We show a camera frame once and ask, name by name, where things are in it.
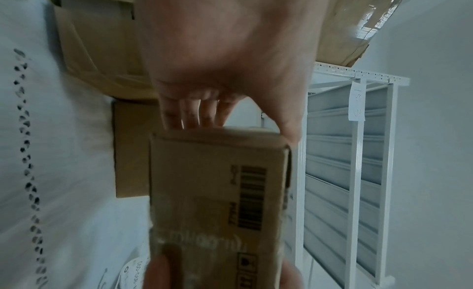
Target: barcode label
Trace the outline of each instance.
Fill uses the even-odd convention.
[[[242,166],[238,227],[261,230],[265,201],[266,169]]]

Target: white paper tag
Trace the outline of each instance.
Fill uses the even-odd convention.
[[[148,257],[139,257],[125,264],[120,271],[115,289],[141,289],[148,262]]]
[[[348,100],[348,120],[365,120],[366,81],[351,83],[350,98]]]

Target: hand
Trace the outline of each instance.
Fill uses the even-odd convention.
[[[170,289],[169,262],[165,256],[151,261],[146,268],[143,289]],[[280,289],[303,289],[304,285],[300,272],[286,260],[282,263]]]
[[[328,2],[135,0],[164,126],[222,126],[249,96],[297,144]]]

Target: barcode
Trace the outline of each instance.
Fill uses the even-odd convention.
[[[242,166],[238,227],[261,230],[265,201],[266,169]]]

